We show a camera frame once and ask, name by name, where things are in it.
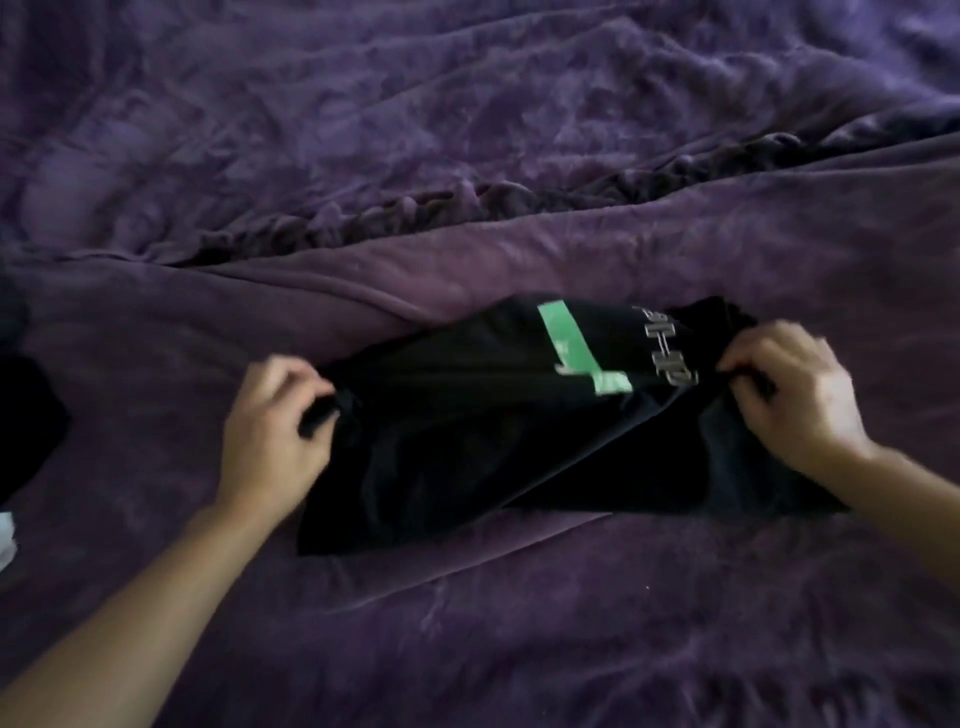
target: hand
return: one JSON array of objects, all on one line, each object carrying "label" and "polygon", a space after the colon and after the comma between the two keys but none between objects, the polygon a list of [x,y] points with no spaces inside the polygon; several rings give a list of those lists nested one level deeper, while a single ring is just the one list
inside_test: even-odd
[{"label": "hand", "polygon": [[330,461],[337,414],[307,440],[300,418],[333,385],[302,359],[251,364],[224,427],[215,509],[273,530],[306,497]]},{"label": "hand", "polygon": [[868,453],[850,374],[826,339],[799,324],[777,321],[741,331],[717,369],[763,372],[777,393],[765,400],[748,376],[731,382],[747,427],[786,465],[807,476],[838,454]]}]

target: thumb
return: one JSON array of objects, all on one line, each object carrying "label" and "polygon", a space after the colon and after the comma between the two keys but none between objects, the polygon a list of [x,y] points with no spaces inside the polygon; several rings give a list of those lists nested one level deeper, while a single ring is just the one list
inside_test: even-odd
[{"label": "thumb", "polygon": [[770,405],[760,396],[753,381],[748,376],[735,376],[730,388],[747,427],[754,435],[765,431],[770,420]]}]

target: fleece blanket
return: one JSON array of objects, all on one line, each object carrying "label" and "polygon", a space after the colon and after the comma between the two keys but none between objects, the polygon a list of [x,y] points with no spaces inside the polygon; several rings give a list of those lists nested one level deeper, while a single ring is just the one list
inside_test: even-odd
[{"label": "fleece blanket", "polygon": [[[521,291],[797,318],[877,439],[960,478],[950,3],[3,11],[0,235],[74,424],[10,502],[0,681],[210,498],[251,358]],[[960,718],[960,604],[856,516],[506,513],[349,559],[295,530],[160,725]]]}]

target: bed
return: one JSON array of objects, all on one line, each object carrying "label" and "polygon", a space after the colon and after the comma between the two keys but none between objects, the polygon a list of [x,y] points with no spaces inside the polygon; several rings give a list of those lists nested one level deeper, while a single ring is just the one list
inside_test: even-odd
[{"label": "bed", "polygon": [[[252,358],[521,291],[800,320],[960,479],[958,48],[946,0],[7,0],[0,243],[73,426],[10,503],[0,682],[207,502]],[[960,602],[856,516],[295,534],[159,725],[960,722]]]}]

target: black t-shirt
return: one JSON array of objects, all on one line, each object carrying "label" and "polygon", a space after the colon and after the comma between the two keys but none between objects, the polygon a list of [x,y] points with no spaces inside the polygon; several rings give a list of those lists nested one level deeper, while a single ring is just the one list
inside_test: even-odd
[{"label": "black t-shirt", "polygon": [[523,295],[322,370],[341,410],[301,554],[428,538],[505,506],[724,516],[841,504],[784,467],[714,372],[755,323],[712,298],[668,313]]}]

